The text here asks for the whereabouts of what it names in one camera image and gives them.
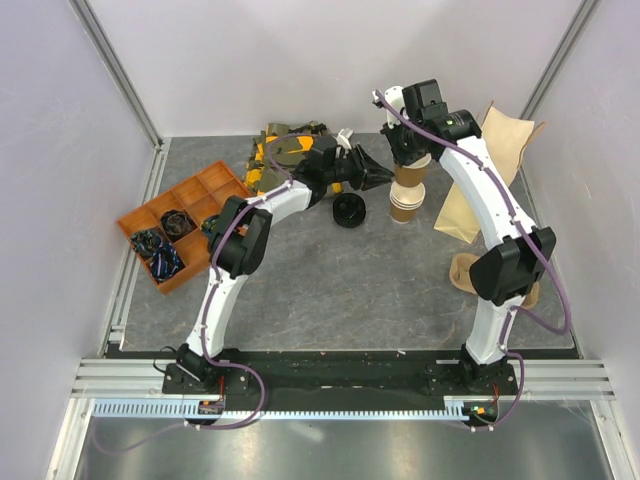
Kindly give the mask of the stack of paper cups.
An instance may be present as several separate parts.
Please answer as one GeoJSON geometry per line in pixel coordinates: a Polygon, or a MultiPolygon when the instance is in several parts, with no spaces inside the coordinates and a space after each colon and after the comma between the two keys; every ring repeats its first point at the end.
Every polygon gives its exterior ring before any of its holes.
{"type": "Polygon", "coordinates": [[[404,187],[394,181],[389,193],[390,215],[394,222],[406,224],[413,220],[426,195],[425,186],[404,187]]]}

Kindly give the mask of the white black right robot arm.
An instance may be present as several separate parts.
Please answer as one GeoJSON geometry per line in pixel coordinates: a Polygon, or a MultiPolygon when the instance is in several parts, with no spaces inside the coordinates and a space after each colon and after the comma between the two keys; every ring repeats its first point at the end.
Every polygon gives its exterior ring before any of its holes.
{"type": "Polygon", "coordinates": [[[482,130],[467,110],[449,111],[435,80],[375,90],[395,162],[407,167],[428,156],[451,176],[482,233],[486,253],[470,267],[478,295],[471,334],[461,348],[458,381],[483,392],[505,362],[510,320],[540,280],[556,245],[519,206],[490,157],[482,130]]]}

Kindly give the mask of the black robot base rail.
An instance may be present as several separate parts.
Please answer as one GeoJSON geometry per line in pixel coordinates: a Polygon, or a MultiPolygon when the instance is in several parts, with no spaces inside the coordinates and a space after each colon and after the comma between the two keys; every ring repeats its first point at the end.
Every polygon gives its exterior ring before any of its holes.
{"type": "Polygon", "coordinates": [[[239,396],[246,405],[289,393],[392,392],[430,397],[494,398],[517,392],[513,366],[502,359],[475,366],[462,352],[395,351],[240,351],[224,350],[219,368],[204,382],[176,363],[164,373],[165,394],[239,396]]]}

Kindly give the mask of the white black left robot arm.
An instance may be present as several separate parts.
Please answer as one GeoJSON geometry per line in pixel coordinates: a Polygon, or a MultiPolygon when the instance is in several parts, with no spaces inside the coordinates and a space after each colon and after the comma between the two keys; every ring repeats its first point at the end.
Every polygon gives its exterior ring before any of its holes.
{"type": "Polygon", "coordinates": [[[176,353],[185,382],[198,393],[208,393],[219,382],[216,358],[223,350],[226,327],[244,283],[261,265],[271,227],[288,216],[316,205],[334,183],[347,183],[367,191],[390,183],[394,172],[376,162],[358,143],[353,131],[313,138],[303,159],[289,172],[275,161],[272,148],[293,134],[267,144],[271,166],[285,175],[284,182],[263,194],[225,202],[210,235],[209,281],[198,319],[176,353]]]}

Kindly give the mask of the single brown paper cup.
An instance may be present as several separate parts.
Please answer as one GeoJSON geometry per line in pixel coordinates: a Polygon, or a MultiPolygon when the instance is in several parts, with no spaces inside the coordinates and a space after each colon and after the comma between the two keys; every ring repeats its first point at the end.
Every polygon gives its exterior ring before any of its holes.
{"type": "Polygon", "coordinates": [[[408,166],[394,165],[395,181],[402,187],[413,188],[422,183],[431,155],[427,154],[408,166]]]}

